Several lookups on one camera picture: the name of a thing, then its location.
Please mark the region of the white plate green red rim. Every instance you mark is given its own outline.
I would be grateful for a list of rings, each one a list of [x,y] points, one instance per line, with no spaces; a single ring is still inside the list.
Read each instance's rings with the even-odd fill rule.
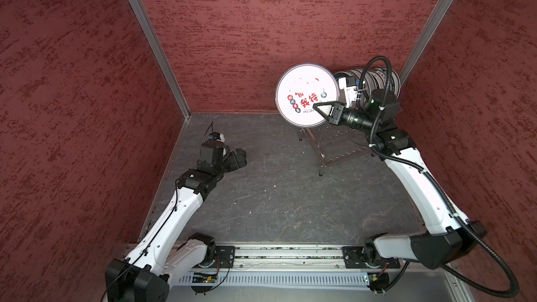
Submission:
[[[350,88],[358,86],[358,80],[361,78],[362,69],[350,69],[347,71],[338,71],[334,74],[334,78],[338,81],[340,88]]]

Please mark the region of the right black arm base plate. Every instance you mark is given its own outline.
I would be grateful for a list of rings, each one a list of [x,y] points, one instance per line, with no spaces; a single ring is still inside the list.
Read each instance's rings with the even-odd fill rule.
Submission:
[[[396,269],[401,268],[395,258],[382,258],[372,244],[342,247],[343,260],[347,269]]]

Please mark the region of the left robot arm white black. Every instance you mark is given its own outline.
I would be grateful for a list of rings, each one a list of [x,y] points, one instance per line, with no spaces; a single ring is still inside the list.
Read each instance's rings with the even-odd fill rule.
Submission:
[[[197,165],[175,181],[172,198],[155,225],[123,260],[109,264],[102,301],[166,301],[176,278],[198,265],[210,266],[215,260],[210,236],[196,233],[176,252],[172,248],[224,175],[246,164],[241,148],[231,150],[214,137],[202,143]]]

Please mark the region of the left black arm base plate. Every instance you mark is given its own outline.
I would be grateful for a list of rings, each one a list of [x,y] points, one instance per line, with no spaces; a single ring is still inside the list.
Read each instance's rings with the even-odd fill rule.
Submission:
[[[204,261],[199,268],[232,268],[236,253],[235,246],[208,246]]]

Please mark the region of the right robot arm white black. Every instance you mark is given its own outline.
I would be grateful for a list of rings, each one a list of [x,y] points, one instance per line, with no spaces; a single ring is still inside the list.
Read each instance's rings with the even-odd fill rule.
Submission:
[[[400,258],[436,269],[470,253],[487,235],[481,222],[470,221],[433,184],[414,141],[395,124],[400,105],[394,93],[375,89],[363,108],[340,102],[315,103],[313,108],[330,124],[367,135],[371,149],[398,177],[425,224],[422,234],[381,234],[367,241],[364,257],[372,266],[382,258]]]

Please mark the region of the chrome wire dish rack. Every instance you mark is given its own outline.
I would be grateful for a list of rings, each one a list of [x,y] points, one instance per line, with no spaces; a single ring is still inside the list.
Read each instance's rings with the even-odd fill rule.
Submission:
[[[316,154],[319,176],[336,164],[372,153],[363,132],[332,124],[300,128],[299,140],[307,140]]]

